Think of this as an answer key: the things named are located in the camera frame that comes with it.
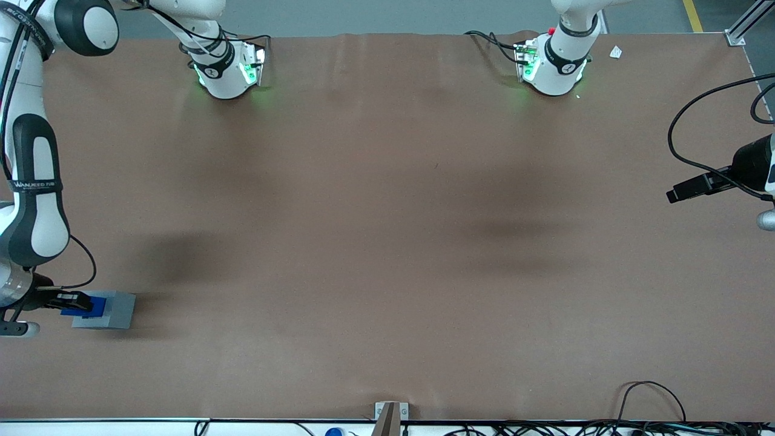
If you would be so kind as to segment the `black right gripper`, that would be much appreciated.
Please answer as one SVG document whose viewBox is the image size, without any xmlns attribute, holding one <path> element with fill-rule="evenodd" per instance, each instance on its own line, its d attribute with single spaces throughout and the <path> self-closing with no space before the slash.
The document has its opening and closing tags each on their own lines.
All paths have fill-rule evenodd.
<svg viewBox="0 0 775 436">
<path fill-rule="evenodd" d="M 58 300 L 67 303 L 61 308 L 61 314 L 91 314 L 94 310 L 94 303 L 91 303 L 90 296 L 83 292 L 60 292 L 48 288 L 54 286 L 51 278 L 33 274 L 31 275 L 31 287 L 24 297 L 25 311 L 32 311 L 44 308 L 51 300 Z"/>
</svg>

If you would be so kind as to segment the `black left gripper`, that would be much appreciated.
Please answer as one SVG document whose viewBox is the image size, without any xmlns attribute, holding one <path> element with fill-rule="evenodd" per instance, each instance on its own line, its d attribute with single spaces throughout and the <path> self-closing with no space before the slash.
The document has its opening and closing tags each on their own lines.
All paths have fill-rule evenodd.
<svg viewBox="0 0 775 436">
<path fill-rule="evenodd" d="M 730 190 L 734 181 L 759 193 L 766 191 L 771 168 L 771 137 L 763 136 L 734 153 L 731 168 L 718 168 L 673 185 L 666 196 L 670 204 Z"/>
</svg>

